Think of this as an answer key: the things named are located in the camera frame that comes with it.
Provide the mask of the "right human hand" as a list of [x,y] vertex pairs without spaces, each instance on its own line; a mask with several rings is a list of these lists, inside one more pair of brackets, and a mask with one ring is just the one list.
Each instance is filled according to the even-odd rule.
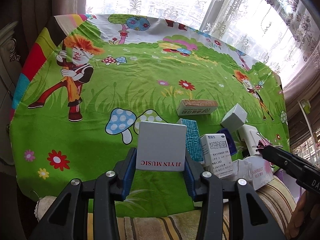
[[[290,222],[285,230],[286,239],[293,239],[298,236],[304,220],[307,218],[316,220],[317,217],[319,217],[319,203],[312,201],[311,198],[312,194],[308,191],[305,191],[299,198],[296,208],[292,213]],[[310,212],[306,212],[307,204],[313,204]]]

